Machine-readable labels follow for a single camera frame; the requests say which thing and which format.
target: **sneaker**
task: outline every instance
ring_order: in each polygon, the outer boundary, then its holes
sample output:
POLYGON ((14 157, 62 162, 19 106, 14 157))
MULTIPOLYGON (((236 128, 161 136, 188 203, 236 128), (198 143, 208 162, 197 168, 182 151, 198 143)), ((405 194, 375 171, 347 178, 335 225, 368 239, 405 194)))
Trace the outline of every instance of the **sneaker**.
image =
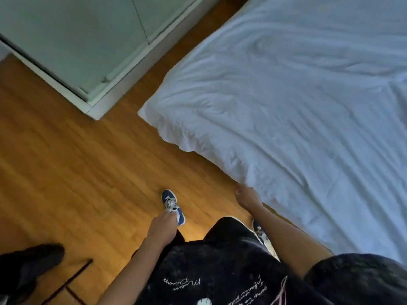
POLYGON ((271 255, 274 258, 276 258, 278 261, 280 261, 280 259, 277 256, 276 251, 274 250, 274 247, 272 246, 272 243, 271 243, 269 237, 266 235, 266 232, 264 232, 264 230, 260 226, 260 223, 255 219, 252 220, 252 230, 261 240, 263 245, 268 249, 268 251, 271 253, 271 255))
POLYGON ((161 194, 161 199, 167 211, 177 213, 178 226, 185 224, 185 216, 177 204, 177 197, 175 194, 171 190, 165 189, 161 194))

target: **white duvet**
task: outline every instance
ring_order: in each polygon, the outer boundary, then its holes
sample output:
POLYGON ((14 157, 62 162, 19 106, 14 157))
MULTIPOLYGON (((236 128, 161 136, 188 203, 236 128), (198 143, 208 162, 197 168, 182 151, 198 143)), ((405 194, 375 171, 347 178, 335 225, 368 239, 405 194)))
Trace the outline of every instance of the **white duvet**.
POLYGON ((334 253, 407 264, 407 0, 250 0, 139 115, 334 253))

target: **black t-shirt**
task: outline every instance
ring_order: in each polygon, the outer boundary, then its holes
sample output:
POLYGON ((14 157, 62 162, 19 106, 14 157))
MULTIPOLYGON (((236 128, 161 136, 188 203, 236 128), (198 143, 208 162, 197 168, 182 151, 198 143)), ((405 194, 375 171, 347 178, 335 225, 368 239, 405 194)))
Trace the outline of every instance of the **black t-shirt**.
POLYGON ((165 305, 332 304, 259 243, 174 246, 136 302, 165 305))

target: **hand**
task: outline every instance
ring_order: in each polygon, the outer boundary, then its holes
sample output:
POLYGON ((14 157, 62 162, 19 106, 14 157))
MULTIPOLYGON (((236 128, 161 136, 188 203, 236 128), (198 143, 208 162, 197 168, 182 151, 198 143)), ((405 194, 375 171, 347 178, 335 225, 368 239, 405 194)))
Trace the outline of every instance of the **hand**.
POLYGON ((177 214, 164 211, 151 221, 146 240, 163 249, 177 234, 177 214))
POLYGON ((237 203, 249 213, 251 213, 254 208, 263 206, 258 194, 251 187, 239 184, 234 195, 237 203))

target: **white shoelace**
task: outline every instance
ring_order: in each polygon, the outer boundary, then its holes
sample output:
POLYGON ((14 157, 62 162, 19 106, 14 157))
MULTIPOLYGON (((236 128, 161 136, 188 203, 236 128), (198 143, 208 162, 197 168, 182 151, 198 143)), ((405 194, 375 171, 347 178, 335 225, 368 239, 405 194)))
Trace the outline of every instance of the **white shoelace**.
POLYGON ((165 197, 165 208, 167 210, 175 211, 177 207, 178 206, 175 198, 171 198, 170 196, 165 197))

